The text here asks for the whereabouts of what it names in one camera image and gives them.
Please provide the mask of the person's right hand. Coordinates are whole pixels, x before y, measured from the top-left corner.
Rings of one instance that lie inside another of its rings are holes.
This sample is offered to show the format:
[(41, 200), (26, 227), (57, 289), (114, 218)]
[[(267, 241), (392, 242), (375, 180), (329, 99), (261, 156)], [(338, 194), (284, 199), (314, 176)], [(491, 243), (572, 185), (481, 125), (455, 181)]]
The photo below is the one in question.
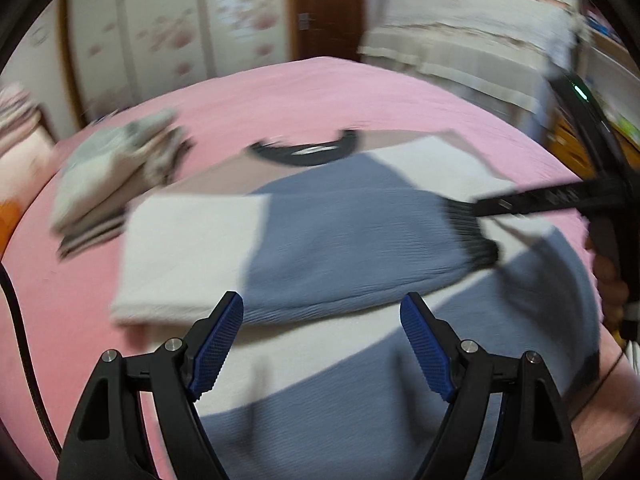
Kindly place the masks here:
[(603, 324), (614, 333), (623, 321), (628, 286), (618, 277), (614, 263), (597, 251), (590, 237), (585, 240), (585, 248), (593, 253), (592, 273), (601, 299)]

